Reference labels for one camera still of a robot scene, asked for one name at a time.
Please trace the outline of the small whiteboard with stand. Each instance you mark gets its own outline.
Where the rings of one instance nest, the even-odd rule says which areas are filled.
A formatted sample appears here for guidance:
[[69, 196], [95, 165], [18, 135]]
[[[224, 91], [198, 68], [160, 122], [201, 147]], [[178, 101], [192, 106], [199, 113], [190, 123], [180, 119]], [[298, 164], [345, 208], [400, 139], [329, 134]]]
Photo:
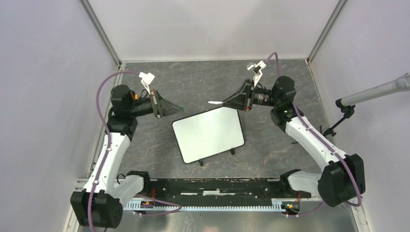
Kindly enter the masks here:
[[175, 120], [171, 127], [185, 164], [203, 161], [245, 144], [236, 109], [217, 107]]

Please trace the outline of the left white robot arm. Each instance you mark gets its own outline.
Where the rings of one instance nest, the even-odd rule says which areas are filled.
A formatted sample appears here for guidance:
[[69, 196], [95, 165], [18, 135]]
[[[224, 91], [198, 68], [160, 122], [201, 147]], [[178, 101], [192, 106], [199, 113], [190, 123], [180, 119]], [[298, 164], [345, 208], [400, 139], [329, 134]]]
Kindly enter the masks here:
[[137, 118], [153, 114], [156, 118], [183, 111], [165, 99], [157, 90], [138, 98], [127, 85], [111, 90], [110, 116], [104, 122], [105, 137], [96, 166], [81, 191], [72, 193], [70, 203], [79, 225], [89, 228], [119, 226], [125, 206], [136, 195], [152, 194], [152, 184], [146, 171], [129, 171], [122, 183], [117, 173], [138, 125]]

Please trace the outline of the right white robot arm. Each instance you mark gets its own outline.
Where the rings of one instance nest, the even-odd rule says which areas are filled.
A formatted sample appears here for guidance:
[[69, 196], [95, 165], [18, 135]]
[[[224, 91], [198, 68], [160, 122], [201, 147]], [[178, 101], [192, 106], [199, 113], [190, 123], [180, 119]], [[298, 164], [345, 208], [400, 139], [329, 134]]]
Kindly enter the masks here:
[[303, 191], [319, 196], [330, 207], [341, 203], [361, 206], [366, 191], [363, 159], [358, 154], [347, 154], [316, 130], [293, 103], [295, 95], [294, 80], [287, 76], [280, 76], [271, 89], [246, 79], [237, 92], [222, 101], [222, 106], [244, 112], [254, 105], [271, 107], [273, 123], [316, 161], [319, 174], [295, 169], [282, 175], [279, 191], [283, 196]]

